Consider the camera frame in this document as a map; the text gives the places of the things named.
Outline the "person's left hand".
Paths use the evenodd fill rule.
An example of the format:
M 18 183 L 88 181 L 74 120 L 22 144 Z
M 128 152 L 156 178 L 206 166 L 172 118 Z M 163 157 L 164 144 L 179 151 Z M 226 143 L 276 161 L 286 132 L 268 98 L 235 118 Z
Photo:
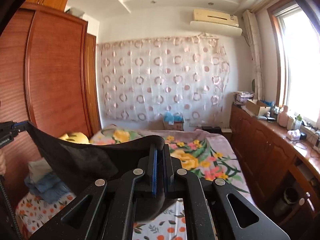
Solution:
M 0 149 L 0 175 L 3 176 L 6 173 L 6 162 L 5 154 L 2 149 Z

